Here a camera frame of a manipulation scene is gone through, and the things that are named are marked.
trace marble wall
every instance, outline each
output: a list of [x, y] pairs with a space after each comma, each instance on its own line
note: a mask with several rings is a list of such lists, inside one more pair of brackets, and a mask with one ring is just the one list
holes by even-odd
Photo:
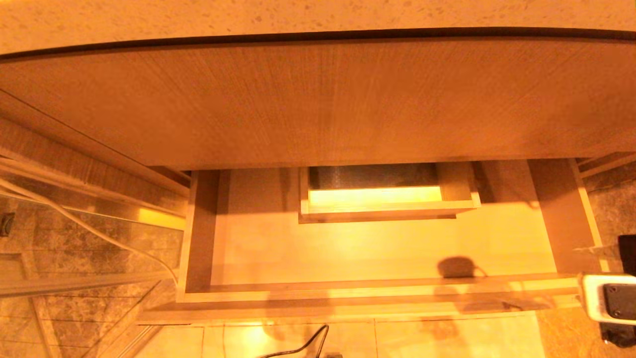
[[[611, 182], [611, 176], [615, 174], [603, 173], [602, 176], [607, 182]], [[589, 193], [589, 197], [601, 240], [603, 245], [609, 247], [604, 250], [608, 255], [609, 269], [612, 272], [622, 272], [623, 266], [616, 245], [618, 236], [636, 234], [636, 180], [594, 190]]]
[[[23, 280], [20, 256], [0, 254], [1, 280]], [[26, 297], [0, 299], [0, 357], [28, 358], [46, 356], [36, 311]]]
[[[0, 197], [0, 213], [15, 212], [0, 254], [19, 254], [27, 278], [58, 278], [161, 270], [157, 263], [107, 243], [55, 210]], [[80, 217], [113, 238], [179, 264], [183, 232], [97, 215]], [[50, 355], [83, 357], [115, 327], [157, 282], [79, 290], [31, 299]], [[0, 303], [12, 306], [15, 303]], [[6, 334], [17, 326], [2, 325]]]

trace black device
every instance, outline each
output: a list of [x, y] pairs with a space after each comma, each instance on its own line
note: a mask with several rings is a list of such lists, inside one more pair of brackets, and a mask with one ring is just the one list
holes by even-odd
[[616, 319], [636, 320], [636, 286], [621, 283], [603, 285], [605, 308]]

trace drawer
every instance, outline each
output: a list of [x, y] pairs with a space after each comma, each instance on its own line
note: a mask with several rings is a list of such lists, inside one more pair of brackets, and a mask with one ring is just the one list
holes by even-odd
[[[388, 165], [391, 174], [406, 165]], [[479, 192], [474, 185], [470, 162], [422, 163], [396, 173], [397, 180], [364, 182], [365, 175], [381, 176], [383, 166], [300, 168], [300, 221], [352, 222], [448, 218], [478, 208]], [[321, 171], [323, 182], [320, 186]], [[333, 185], [333, 182], [344, 185]], [[414, 185], [401, 185], [402, 181]]]
[[140, 322], [580, 305], [576, 275], [600, 263], [576, 250], [594, 246], [598, 232], [574, 161], [437, 163], [436, 171], [441, 200], [379, 219], [379, 206], [313, 211], [307, 168], [194, 172], [177, 303]]

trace electrical cord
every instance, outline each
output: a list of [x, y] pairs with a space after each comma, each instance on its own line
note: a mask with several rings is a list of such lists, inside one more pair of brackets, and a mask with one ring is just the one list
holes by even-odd
[[40, 203], [46, 204], [50, 207], [52, 207], [53, 209], [59, 211], [62, 215], [64, 215], [65, 217], [71, 219], [72, 221], [74, 221], [75, 223], [77, 223], [79, 226], [85, 228], [86, 230], [90, 231], [91, 233], [93, 233], [94, 235], [98, 236], [99, 238], [117, 246], [120, 248], [123, 248], [124, 250], [128, 250], [128, 251], [132, 251], [135, 254], [138, 255], [142, 255], [142, 256], [146, 256], [147, 258], [154, 260], [158, 263], [161, 264], [161, 266], [163, 266], [166, 270], [168, 270], [168, 272], [170, 272], [170, 275], [172, 276], [172, 280], [174, 281], [174, 284], [177, 284], [177, 275], [175, 275], [174, 271], [172, 270], [172, 268], [170, 268], [170, 266], [168, 266], [168, 264], [166, 264], [165, 262], [163, 262], [161, 259], [152, 256], [151, 254], [147, 253], [147, 252], [143, 252], [139, 249], [136, 249], [134, 247], [128, 246], [124, 243], [120, 243], [119, 241], [111, 238], [110, 236], [102, 233], [101, 231], [97, 230], [96, 228], [92, 227], [91, 225], [87, 224], [84, 220], [81, 220], [80, 218], [78, 218], [77, 216], [69, 213], [65, 208], [61, 207], [59, 204], [57, 204], [56, 202], [52, 201], [51, 199], [48, 199], [47, 197], [44, 197], [42, 195], [36, 194], [30, 190], [27, 190], [23, 187], [19, 187], [18, 185], [15, 185], [13, 183], [7, 182], [6, 180], [0, 178], [0, 185], [2, 185], [3, 187], [10, 189], [18, 194], [22, 194], [24, 196], [27, 196], [33, 200], [39, 201]]
[[322, 346], [324, 345], [324, 340], [327, 338], [327, 334], [329, 333], [329, 325], [328, 324], [323, 324], [322, 327], [318, 328], [318, 331], [316, 331], [316, 333], [314, 333], [314, 335], [311, 338], [309, 338], [307, 343], [305, 343], [305, 345], [303, 345], [299, 349], [288, 350], [288, 351], [285, 351], [285, 352], [272, 353], [272, 354], [264, 355], [261, 358], [278, 357], [279, 355], [287, 355], [287, 354], [294, 354], [294, 353], [301, 352], [303, 349], [309, 347], [309, 345], [312, 344], [312, 342], [316, 339], [316, 337], [318, 337], [318, 335], [323, 330], [324, 330], [324, 335], [322, 336], [322, 340], [320, 342], [320, 345], [318, 346], [318, 352], [316, 353], [316, 357], [315, 357], [315, 358], [320, 358], [320, 353], [322, 352]]

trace tiled floor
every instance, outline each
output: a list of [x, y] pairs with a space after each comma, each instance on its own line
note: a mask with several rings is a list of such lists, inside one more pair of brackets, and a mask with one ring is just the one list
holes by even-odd
[[[164, 327], [138, 357], [256, 358], [302, 346], [320, 324]], [[317, 341], [287, 357], [313, 358]], [[499, 318], [334, 323], [321, 357], [544, 357], [533, 312]]]
[[[160, 269], [145, 257], [97, 238], [47, 206], [0, 197], [0, 213], [9, 212], [15, 213], [15, 221], [11, 234], [0, 238], [0, 255], [19, 256], [26, 278], [67, 278]], [[121, 242], [157, 255], [173, 267], [178, 264], [181, 231], [84, 213], [79, 216]], [[76, 358], [85, 356], [92, 347], [100, 344], [101, 339], [113, 331], [122, 317], [156, 284], [143, 282], [77, 290], [25, 300], [34, 305], [37, 315], [34, 320], [39, 322], [52, 356]], [[9, 304], [0, 300], [0, 307]], [[37, 338], [32, 333], [32, 326], [24, 330], [18, 324], [7, 324], [7, 320], [7, 317], [0, 317], [0, 357], [16, 356], [12, 347], [17, 347], [18, 343], [24, 346]], [[3, 354], [7, 347], [11, 354]]]
[[580, 308], [537, 312], [546, 358], [636, 357], [636, 347], [618, 348], [600, 339], [598, 322]]
[[[18, 255], [0, 254], [0, 281], [23, 280]], [[0, 299], [0, 357], [46, 357], [35, 309], [27, 297]]]

